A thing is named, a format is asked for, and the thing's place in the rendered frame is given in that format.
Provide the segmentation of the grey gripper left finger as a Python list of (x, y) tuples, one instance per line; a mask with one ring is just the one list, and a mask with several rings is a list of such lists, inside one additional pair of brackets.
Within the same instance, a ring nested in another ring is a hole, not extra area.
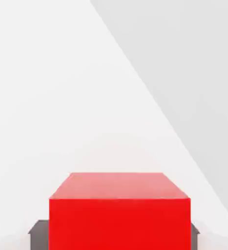
[(30, 229), (30, 250), (48, 250), (48, 220), (38, 220)]

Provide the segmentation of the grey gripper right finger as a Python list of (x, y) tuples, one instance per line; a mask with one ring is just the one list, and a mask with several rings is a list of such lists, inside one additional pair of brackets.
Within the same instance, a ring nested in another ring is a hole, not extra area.
[(198, 250), (198, 235), (200, 234), (196, 226), (191, 223), (191, 250)]

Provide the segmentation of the small red cube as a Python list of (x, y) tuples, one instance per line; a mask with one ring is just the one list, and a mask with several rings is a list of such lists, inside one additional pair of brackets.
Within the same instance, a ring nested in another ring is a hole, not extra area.
[(191, 200), (162, 173), (72, 173), (49, 199), (48, 250), (191, 250)]

